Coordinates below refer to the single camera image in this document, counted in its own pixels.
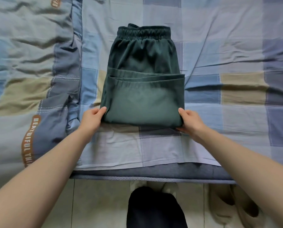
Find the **floor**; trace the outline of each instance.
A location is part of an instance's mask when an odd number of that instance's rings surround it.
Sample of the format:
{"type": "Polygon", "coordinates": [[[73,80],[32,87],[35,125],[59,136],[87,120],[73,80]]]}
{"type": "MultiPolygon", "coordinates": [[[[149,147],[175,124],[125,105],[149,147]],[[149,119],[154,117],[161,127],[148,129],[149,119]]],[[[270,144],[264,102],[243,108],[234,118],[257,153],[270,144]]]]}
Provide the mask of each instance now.
{"type": "MultiPolygon", "coordinates": [[[[160,183],[152,183],[151,187],[160,187],[160,183]]],[[[177,201],[185,213],[188,227],[223,227],[211,217],[207,194],[207,184],[179,183],[177,201]]],[[[125,228],[129,197],[128,181],[71,179],[43,228],[125,228]]],[[[225,227],[243,228],[238,216],[225,227]]],[[[265,228],[277,226],[267,217],[265,228]]]]}

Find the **gathered fabric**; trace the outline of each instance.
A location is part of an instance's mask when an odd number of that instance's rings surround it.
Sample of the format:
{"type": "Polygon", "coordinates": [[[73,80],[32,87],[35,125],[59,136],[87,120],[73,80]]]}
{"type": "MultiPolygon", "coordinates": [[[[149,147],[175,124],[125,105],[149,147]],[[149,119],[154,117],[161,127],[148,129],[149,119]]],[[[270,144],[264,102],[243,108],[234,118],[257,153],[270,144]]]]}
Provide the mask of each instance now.
{"type": "Polygon", "coordinates": [[[129,24],[111,47],[101,107],[103,121],[135,126],[182,126],[184,75],[170,27],[129,24]]]}

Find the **elastic waistband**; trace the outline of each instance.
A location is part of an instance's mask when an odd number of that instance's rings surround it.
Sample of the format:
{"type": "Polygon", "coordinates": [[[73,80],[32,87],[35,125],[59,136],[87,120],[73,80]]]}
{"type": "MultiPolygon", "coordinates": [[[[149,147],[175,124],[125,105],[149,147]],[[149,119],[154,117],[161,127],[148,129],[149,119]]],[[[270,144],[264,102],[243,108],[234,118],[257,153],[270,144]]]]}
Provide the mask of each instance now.
{"type": "Polygon", "coordinates": [[[142,26],[128,24],[128,27],[118,28],[117,37],[120,39],[171,39],[171,29],[168,26],[142,26]]]}

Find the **white shoe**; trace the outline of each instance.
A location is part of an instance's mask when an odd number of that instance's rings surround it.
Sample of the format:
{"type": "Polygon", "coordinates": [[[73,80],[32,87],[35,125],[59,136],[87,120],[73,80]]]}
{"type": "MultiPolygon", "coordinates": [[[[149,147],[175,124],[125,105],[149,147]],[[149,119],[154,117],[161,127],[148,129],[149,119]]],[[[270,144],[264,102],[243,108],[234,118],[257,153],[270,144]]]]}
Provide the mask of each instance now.
{"type": "Polygon", "coordinates": [[[245,228],[264,227],[265,216],[256,203],[238,185],[233,186],[231,191],[243,226],[245,228]]]}
{"type": "Polygon", "coordinates": [[[132,193],[137,188],[147,186],[147,181],[141,181],[141,180],[134,180],[130,181],[130,192],[132,193]]]}
{"type": "Polygon", "coordinates": [[[230,223],[235,214],[235,201],[229,184],[209,184],[209,209],[217,223],[230,223]]]}
{"type": "Polygon", "coordinates": [[[176,198],[179,187],[175,182],[166,182],[162,188],[162,193],[172,194],[176,198]]]}

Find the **grout line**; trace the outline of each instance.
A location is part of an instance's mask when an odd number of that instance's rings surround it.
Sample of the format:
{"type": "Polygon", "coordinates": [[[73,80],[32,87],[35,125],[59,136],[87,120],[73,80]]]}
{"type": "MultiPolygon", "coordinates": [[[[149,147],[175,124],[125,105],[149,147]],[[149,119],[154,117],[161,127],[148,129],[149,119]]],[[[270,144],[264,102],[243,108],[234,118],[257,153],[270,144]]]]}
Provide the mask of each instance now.
{"type": "Polygon", "coordinates": [[[204,214],[204,228],[205,228],[205,184],[203,183],[203,214],[204,214]]]}
{"type": "Polygon", "coordinates": [[[71,228],[72,228],[72,221],[73,221],[74,190],[75,190],[75,179],[74,179],[74,184],[73,184],[73,198],[72,198],[71,228]]]}

